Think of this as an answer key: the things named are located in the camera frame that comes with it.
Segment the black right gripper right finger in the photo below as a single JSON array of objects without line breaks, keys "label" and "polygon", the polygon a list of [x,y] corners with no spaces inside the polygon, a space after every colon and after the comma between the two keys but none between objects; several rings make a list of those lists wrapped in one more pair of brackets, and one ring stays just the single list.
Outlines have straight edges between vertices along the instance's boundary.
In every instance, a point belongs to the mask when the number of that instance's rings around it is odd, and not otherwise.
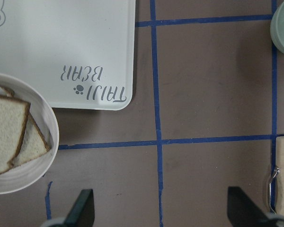
[{"label": "black right gripper right finger", "polygon": [[284,227],[284,216],[264,213],[237,186],[228,187],[227,217],[233,227]]}]

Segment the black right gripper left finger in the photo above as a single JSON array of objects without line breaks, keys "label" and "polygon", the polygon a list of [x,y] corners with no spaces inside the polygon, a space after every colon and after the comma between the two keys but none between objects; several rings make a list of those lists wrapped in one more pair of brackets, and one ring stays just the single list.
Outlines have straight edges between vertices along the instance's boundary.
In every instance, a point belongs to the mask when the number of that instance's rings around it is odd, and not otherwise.
[{"label": "black right gripper left finger", "polygon": [[92,189],[80,192],[64,220],[66,227],[92,227],[95,221],[94,194]]}]

